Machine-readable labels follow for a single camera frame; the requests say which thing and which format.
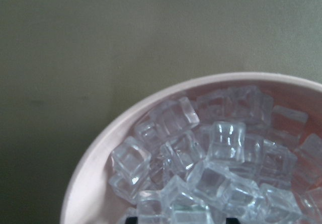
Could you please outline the pink bowl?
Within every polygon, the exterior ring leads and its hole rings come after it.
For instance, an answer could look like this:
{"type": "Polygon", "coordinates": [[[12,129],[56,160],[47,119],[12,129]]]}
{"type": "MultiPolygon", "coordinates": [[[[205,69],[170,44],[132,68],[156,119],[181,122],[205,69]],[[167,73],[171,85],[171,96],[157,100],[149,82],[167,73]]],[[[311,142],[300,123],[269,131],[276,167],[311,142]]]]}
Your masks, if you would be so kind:
{"type": "Polygon", "coordinates": [[[304,131],[321,134],[321,84],[307,79],[266,72],[222,73],[191,79],[158,91],[136,103],[112,121],[92,142],[69,182],[60,223],[115,223],[128,207],[108,184],[110,152],[129,133],[131,126],[160,101],[187,95],[196,97],[220,88],[258,85],[277,104],[308,113],[304,131]]]}

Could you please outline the pile of ice cubes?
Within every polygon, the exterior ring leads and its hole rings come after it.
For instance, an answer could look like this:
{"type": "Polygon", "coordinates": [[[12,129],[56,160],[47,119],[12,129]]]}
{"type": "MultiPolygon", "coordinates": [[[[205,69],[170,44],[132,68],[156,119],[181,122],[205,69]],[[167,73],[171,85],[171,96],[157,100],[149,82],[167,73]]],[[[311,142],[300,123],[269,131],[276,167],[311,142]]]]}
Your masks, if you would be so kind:
{"type": "Polygon", "coordinates": [[[321,137],[256,86],[166,100],[113,149],[119,223],[321,223],[321,137]]]}

